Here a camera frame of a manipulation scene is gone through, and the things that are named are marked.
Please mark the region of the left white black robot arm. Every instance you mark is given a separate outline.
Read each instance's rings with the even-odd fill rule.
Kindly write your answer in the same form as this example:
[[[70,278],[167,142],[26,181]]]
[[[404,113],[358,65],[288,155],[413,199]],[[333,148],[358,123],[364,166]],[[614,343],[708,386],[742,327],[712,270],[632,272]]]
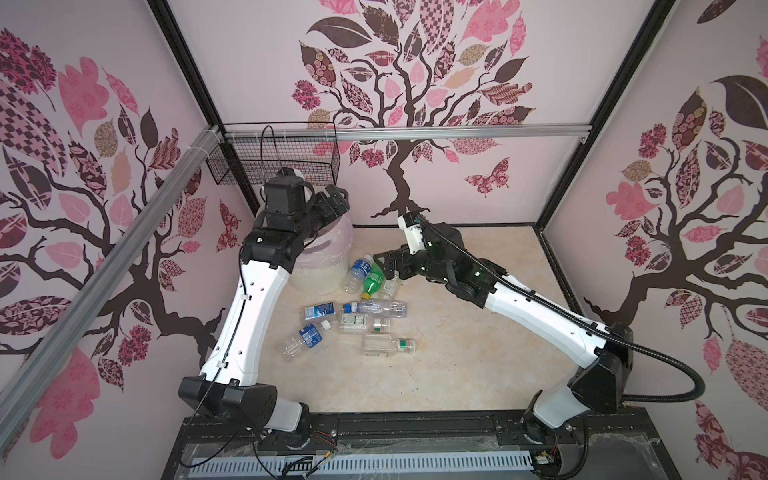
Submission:
[[[335,185],[316,191],[291,168],[280,169],[263,192],[265,208],[241,244],[237,289],[219,339],[200,373],[182,379],[178,394],[207,418],[297,432],[308,409],[259,382],[261,350],[296,260],[322,229],[349,211],[349,194]]]

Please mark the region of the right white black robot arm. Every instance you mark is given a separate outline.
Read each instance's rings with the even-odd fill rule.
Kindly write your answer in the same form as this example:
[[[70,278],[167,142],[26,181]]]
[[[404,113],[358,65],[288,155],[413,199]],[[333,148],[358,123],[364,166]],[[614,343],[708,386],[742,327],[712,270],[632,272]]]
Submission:
[[[376,253],[375,264],[388,279],[422,276],[442,284],[455,297],[502,315],[538,335],[576,366],[555,386],[536,393],[521,418],[532,442],[543,444],[572,418],[585,412],[615,413],[632,356],[624,337],[540,296],[503,267],[470,254],[460,232],[447,225],[401,221],[406,242]]]

